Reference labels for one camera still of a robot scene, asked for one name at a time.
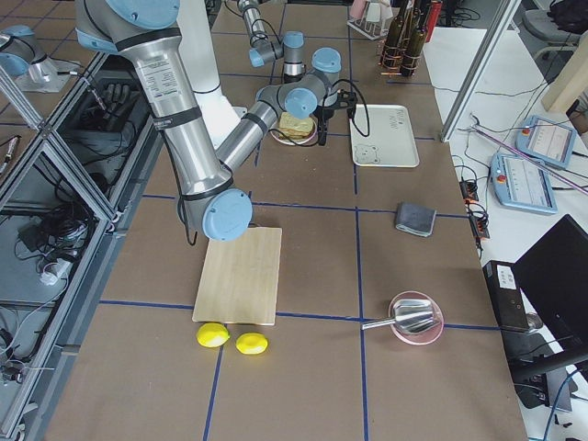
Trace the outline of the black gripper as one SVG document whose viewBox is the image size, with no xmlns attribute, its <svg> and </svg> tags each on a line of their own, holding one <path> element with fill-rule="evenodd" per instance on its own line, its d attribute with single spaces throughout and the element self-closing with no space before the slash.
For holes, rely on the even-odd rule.
<svg viewBox="0 0 588 441">
<path fill-rule="evenodd" d="M 317 142 L 319 145 L 326 143 L 329 120 L 334 116 L 334 113 L 339 110 L 345 110 L 347 117 L 352 119 L 356 113 L 356 105 L 357 94 L 343 89 L 330 94 L 318 104 L 314 110 L 314 117 L 318 123 Z"/>
<path fill-rule="evenodd" d="M 296 83 L 296 82 L 302 80 L 305 76 L 306 76 L 305 73 L 299 73 L 299 74 L 287 74 L 287 73 L 284 73 L 282 75 L 282 83 L 283 84 Z"/>
</svg>

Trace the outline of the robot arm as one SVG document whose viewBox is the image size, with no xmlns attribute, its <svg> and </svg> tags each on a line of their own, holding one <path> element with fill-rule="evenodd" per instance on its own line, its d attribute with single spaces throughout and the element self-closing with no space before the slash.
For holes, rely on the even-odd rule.
<svg viewBox="0 0 588 441">
<path fill-rule="evenodd" d="M 287 31 L 278 36 L 259 11 L 262 1 L 238 1 L 237 8 L 250 39 L 249 59 L 253 67 L 263 67 L 283 61 L 284 83 L 298 82 L 306 73 L 304 35 L 301 31 Z"/>
<path fill-rule="evenodd" d="M 75 14 L 83 47 L 132 63 L 168 147 L 186 229 L 216 241 L 240 237 L 253 207 L 234 171 L 283 113 L 304 119 L 337 100 L 339 52 L 318 49 L 307 73 L 261 89 L 237 116 L 221 92 L 202 2 L 79 1 Z"/>
</svg>

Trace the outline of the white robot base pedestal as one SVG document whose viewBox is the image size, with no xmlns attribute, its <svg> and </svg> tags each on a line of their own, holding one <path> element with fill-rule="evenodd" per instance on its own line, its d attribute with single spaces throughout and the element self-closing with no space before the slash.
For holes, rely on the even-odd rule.
<svg viewBox="0 0 588 441">
<path fill-rule="evenodd" d="M 209 20 L 202 0 L 180 2 L 177 24 L 182 39 L 179 54 L 212 140 L 218 148 L 241 117 L 223 94 L 210 35 Z"/>
</svg>

